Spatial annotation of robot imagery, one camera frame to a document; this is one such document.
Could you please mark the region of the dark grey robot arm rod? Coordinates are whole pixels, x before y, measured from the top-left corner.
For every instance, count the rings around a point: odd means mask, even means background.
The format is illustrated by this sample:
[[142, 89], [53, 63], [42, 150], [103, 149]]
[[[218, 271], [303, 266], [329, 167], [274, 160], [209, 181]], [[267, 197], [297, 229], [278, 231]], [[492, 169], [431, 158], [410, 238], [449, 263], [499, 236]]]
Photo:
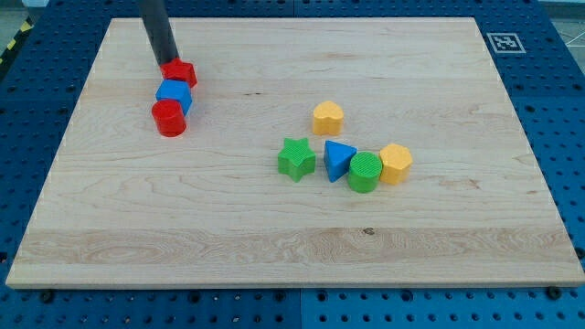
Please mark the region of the dark grey robot arm rod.
[[138, 0], [137, 5], [157, 64], [162, 66], [178, 58], [165, 0]]

